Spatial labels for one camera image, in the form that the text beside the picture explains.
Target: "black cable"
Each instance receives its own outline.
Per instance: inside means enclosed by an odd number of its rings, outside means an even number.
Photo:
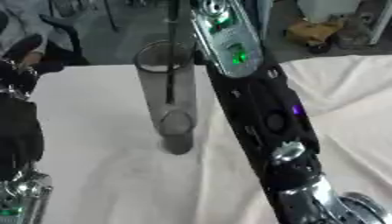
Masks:
[[[169,55],[167,67],[167,84],[166,84],[166,103],[173,104],[174,87],[175,87],[175,68],[174,68],[174,47],[176,43],[177,22],[179,17],[179,0],[169,2],[168,20],[169,20]]]

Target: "person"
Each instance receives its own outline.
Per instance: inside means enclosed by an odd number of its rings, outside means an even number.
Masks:
[[[45,24],[34,10],[32,0],[0,0],[0,55],[4,56],[19,40],[38,34],[41,45],[28,52],[19,61],[20,67],[38,64],[40,61],[59,61],[64,65],[83,66],[89,62],[80,55],[56,45],[48,39],[52,27]]]

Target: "metallic silver part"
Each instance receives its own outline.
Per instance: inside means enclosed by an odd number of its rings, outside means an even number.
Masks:
[[[300,157],[305,152],[305,147],[300,142],[283,143],[282,147],[272,152],[272,164],[280,165]]]
[[[367,221],[367,224],[392,223],[392,214],[366,195],[347,192],[340,198],[346,206]]]
[[[240,78],[251,75],[263,62],[263,52],[256,31],[250,23],[247,14],[237,0],[211,1],[222,2],[220,17],[229,17],[234,23],[215,33],[210,32],[216,16],[205,13],[205,8],[192,10],[192,25],[195,30],[199,46],[206,57],[217,67],[220,73]],[[233,53],[229,48],[240,44],[247,59],[239,64],[233,63]]]
[[[0,183],[0,224],[42,223],[52,191],[51,178],[27,165],[12,181]],[[4,213],[10,208],[12,213]]]
[[[339,197],[325,175],[278,195],[289,223],[392,224],[391,214],[370,198],[358,193]]]
[[[341,201],[324,175],[309,185],[279,193],[286,217],[291,223],[308,224],[317,221],[327,223],[365,223]]]
[[[275,79],[279,75],[279,72],[275,69],[272,69],[268,70],[267,74],[271,79]]]
[[[26,71],[28,71],[30,74],[32,74],[36,79],[39,78],[39,73],[32,66],[28,66],[26,68]]]
[[[226,0],[202,1],[203,11],[210,17],[216,17],[227,10]]]

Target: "wrinkled white cloth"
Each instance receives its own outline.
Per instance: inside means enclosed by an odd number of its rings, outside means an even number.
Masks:
[[[339,193],[392,209],[392,57],[346,56],[283,64]],[[133,66],[68,68],[44,77],[38,104],[55,186],[45,224],[277,223],[242,149],[196,69],[195,147],[165,153]]]

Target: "chair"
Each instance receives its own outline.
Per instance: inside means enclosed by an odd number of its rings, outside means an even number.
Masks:
[[[50,17],[43,14],[39,15],[39,17],[44,23],[47,23],[56,29],[61,29],[64,32],[66,32],[66,34],[70,38],[73,47],[73,52],[75,53],[75,55],[81,57],[83,56],[83,50],[81,48],[81,41],[79,39],[79,34],[71,24],[67,23],[61,18]]]
[[[83,9],[86,9],[88,7],[88,5],[90,4],[89,1],[87,0],[74,0],[77,3],[78,6],[78,10],[82,11]],[[75,13],[74,10],[74,5],[72,4],[71,0],[47,0],[48,2],[48,6],[49,6],[49,15],[51,17],[54,17],[54,9],[56,8],[57,11],[59,12],[59,14],[63,17],[63,18],[67,18],[72,16]],[[62,4],[67,5],[68,7],[60,7]],[[108,15],[108,21],[110,23],[110,26],[113,30],[113,32],[118,32],[119,31],[119,27],[116,25],[115,20],[113,19],[113,14],[112,11],[110,9],[110,5],[108,0],[103,0],[103,4],[105,7],[105,11],[106,14]]]

